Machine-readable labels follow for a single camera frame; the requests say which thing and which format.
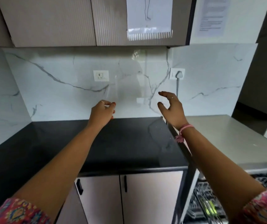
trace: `electrical outlet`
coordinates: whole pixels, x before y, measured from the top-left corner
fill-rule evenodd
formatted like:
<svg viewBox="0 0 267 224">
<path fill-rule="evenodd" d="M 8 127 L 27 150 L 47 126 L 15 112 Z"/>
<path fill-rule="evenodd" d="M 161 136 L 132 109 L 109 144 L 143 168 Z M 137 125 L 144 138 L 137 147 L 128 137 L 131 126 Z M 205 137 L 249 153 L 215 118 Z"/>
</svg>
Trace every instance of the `electrical outlet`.
<svg viewBox="0 0 267 224">
<path fill-rule="evenodd" d="M 93 75 L 95 82 L 109 82 L 109 71 L 94 70 Z"/>
<path fill-rule="evenodd" d="M 171 68 L 170 75 L 169 75 L 169 80 L 177 80 L 176 74 L 178 73 L 178 71 L 182 72 L 182 76 L 183 77 L 180 78 L 180 80 L 183 80 L 184 73 L 185 73 L 185 69 L 184 68 Z"/>
</svg>

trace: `colorful patterned sleeve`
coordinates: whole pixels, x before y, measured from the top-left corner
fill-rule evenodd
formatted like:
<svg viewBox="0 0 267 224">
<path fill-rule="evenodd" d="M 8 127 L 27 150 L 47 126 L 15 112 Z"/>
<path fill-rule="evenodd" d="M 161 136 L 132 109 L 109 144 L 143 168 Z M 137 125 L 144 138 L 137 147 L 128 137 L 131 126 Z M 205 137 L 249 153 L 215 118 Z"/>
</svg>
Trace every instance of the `colorful patterned sleeve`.
<svg viewBox="0 0 267 224">
<path fill-rule="evenodd" d="M 0 224 L 51 224 L 49 217 L 35 205 L 17 198 L 7 199 L 0 207 Z"/>
<path fill-rule="evenodd" d="M 232 223 L 267 223 L 267 191 L 262 192 L 244 206 Z"/>
</svg>

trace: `cabinet handle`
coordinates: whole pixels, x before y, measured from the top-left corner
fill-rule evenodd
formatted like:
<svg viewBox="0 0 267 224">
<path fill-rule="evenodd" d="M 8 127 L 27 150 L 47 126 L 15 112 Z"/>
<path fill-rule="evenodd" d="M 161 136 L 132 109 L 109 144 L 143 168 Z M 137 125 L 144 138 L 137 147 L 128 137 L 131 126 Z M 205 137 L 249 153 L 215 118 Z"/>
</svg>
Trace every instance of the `cabinet handle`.
<svg viewBox="0 0 267 224">
<path fill-rule="evenodd" d="M 124 188 L 125 188 L 125 192 L 127 193 L 127 180 L 126 180 L 126 175 L 124 176 Z"/>
<path fill-rule="evenodd" d="M 79 195 L 82 195 L 83 194 L 83 188 L 81 186 L 81 183 L 80 183 L 80 180 L 79 179 L 76 182 L 76 187 L 78 189 Z"/>
</svg>

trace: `hand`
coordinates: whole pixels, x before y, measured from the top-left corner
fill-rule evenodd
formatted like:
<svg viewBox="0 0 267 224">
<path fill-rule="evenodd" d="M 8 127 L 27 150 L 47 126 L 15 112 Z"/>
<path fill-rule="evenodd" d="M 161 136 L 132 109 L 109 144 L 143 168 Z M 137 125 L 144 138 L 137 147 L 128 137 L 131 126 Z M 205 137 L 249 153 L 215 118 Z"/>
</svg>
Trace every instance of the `hand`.
<svg viewBox="0 0 267 224">
<path fill-rule="evenodd" d="M 115 113 L 115 102 L 109 102 L 106 100 L 101 100 L 95 105 L 91 110 L 91 115 L 88 121 L 88 127 L 94 127 L 99 131 L 114 117 Z"/>
<path fill-rule="evenodd" d="M 188 121 L 186 120 L 186 117 L 184 115 L 182 104 L 178 100 L 176 95 L 165 91 L 158 92 L 158 94 L 163 97 L 166 97 L 170 102 L 170 107 L 168 109 L 166 109 L 163 103 L 157 103 L 158 108 L 164 118 L 177 130 L 180 130 L 183 125 L 188 124 Z"/>
</svg>

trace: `forearm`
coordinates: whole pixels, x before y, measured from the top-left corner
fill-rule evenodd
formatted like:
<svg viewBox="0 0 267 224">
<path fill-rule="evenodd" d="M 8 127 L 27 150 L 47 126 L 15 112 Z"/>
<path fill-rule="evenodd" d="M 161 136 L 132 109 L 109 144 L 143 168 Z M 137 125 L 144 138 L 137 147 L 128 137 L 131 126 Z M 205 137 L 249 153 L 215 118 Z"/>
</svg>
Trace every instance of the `forearm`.
<svg viewBox="0 0 267 224">
<path fill-rule="evenodd" d="M 182 134 L 193 160 L 211 185 L 229 220 L 251 199 L 265 190 L 195 128 L 186 128 Z"/>
<path fill-rule="evenodd" d="M 14 195 L 33 203 L 54 221 L 99 130 L 85 128 Z"/>
</svg>

